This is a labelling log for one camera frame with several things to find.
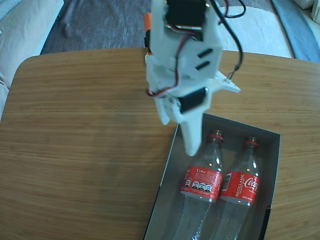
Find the black cable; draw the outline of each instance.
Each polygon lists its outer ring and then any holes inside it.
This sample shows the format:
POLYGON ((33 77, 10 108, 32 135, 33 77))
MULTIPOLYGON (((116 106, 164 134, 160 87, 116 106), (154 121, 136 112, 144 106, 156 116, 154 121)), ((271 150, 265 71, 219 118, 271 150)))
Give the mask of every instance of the black cable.
POLYGON ((242 7, 243 7, 243 12, 242 13, 240 13, 240 14, 237 14, 237 15, 228 15, 228 14, 226 14, 224 17, 225 18, 227 18, 227 19, 237 19, 237 18, 240 18, 240 17, 242 17, 243 15, 245 15, 246 14, 246 12, 247 12, 247 7, 246 7, 246 5, 244 4, 244 2, 242 1, 242 0, 238 0, 239 1, 239 3, 242 5, 242 7))
POLYGON ((217 3, 215 2, 215 0, 209 0, 214 11, 216 12, 216 14, 218 15, 218 17, 220 18, 221 22, 223 23, 223 25, 225 26, 226 30, 229 32, 229 34, 231 35, 231 37, 233 38, 238 50, 239 50, 239 60, 238 63, 235 65, 233 72, 230 74, 229 79, 232 79, 233 75, 235 74, 236 71, 239 70, 239 68, 241 67, 241 64, 243 62, 244 59, 244 52, 242 50, 242 46, 241 43, 237 37, 237 35, 234 33, 234 31, 231 29, 231 27, 229 26, 229 24, 227 23, 225 17, 223 16, 223 14, 220 12, 217 3))

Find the blue rug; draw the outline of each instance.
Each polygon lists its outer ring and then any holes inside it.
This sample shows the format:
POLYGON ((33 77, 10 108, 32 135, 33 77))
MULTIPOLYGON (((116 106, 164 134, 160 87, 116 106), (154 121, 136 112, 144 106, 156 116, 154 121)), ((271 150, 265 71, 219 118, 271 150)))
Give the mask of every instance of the blue rug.
POLYGON ((320 63, 320 48, 301 8, 292 0, 271 0, 296 59, 320 63))

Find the robotic arm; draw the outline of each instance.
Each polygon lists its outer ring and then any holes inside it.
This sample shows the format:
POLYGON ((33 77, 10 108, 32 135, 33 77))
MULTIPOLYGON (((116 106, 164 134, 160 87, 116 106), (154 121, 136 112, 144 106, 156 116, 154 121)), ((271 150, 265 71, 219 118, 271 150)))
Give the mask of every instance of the robotic arm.
POLYGON ((152 20, 150 13, 145 16, 146 30, 152 22, 147 32, 146 92, 154 98, 164 125, 170 120, 180 124, 185 151, 193 156, 213 93, 240 91, 231 80, 239 64, 228 77, 218 71, 223 54, 219 23, 230 27, 214 0, 152 0, 151 11, 152 20))

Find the wire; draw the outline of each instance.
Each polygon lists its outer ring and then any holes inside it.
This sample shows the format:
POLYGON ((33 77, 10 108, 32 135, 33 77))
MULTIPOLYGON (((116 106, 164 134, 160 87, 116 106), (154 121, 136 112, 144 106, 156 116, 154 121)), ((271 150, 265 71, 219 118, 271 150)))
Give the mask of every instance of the wire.
POLYGON ((175 67, 174 67, 174 74, 175 74, 175 84, 174 86, 170 86, 170 87, 166 87, 162 90, 159 90, 157 92, 152 92, 149 88, 146 89, 146 94, 148 94, 150 97, 159 97, 160 95, 163 95, 164 93, 168 92, 169 90, 172 90, 172 89, 175 89, 176 87, 179 86, 179 83, 180 83, 180 74, 179 74, 179 55, 180 55, 180 52, 182 50, 182 48, 184 47, 185 43, 187 42, 187 40, 189 40, 190 38, 196 38, 196 33, 195 32, 192 32, 192 31, 188 31, 188 33, 186 33, 185 35, 183 35, 180 43, 179 43, 179 46, 178 46, 178 49, 176 51, 176 54, 175 54, 175 67))
POLYGON ((244 59, 244 52, 241 46, 241 43, 237 37, 237 35, 235 34, 235 32, 231 29, 231 27, 229 26, 229 24, 227 23, 225 17, 223 16, 223 14, 219 11, 219 8, 217 6, 217 3, 215 2, 215 0, 209 0, 214 11, 216 12, 216 14, 218 15, 218 17, 220 18, 221 22, 223 23, 223 25, 225 26, 226 30, 229 32, 229 34, 231 35, 231 37, 233 38, 238 51, 239 51, 239 59, 238 59, 238 63, 235 65, 233 72, 230 73, 230 77, 229 79, 231 80, 232 77, 234 76, 235 72, 239 70, 239 68, 241 67, 241 64, 243 62, 244 59))
POLYGON ((228 2, 228 0, 224 0, 224 7, 225 7, 224 17, 226 17, 228 15, 228 11, 229 11, 229 2, 228 2))
POLYGON ((246 12, 247 12, 246 5, 244 4, 244 2, 242 0, 238 0, 238 1, 243 7, 243 12, 240 13, 240 14, 237 14, 237 15, 228 15, 228 13, 227 13, 227 14, 224 15, 225 18, 227 18, 227 19, 237 19, 237 18, 240 18, 240 17, 242 17, 243 15, 246 14, 246 12))

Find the white floor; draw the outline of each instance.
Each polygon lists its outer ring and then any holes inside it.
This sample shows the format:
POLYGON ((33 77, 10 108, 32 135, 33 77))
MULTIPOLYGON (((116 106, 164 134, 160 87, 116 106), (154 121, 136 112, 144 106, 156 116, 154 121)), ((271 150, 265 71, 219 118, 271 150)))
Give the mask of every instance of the white floor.
MULTIPOLYGON (((241 6, 229 8, 229 14, 241 13, 241 6)), ((230 26, 248 53, 293 58, 290 44, 279 18, 268 11, 247 7, 246 14, 236 19, 228 19, 230 26)), ((224 49, 237 51, 237 46, 225 27, 221 24, 224 49)))

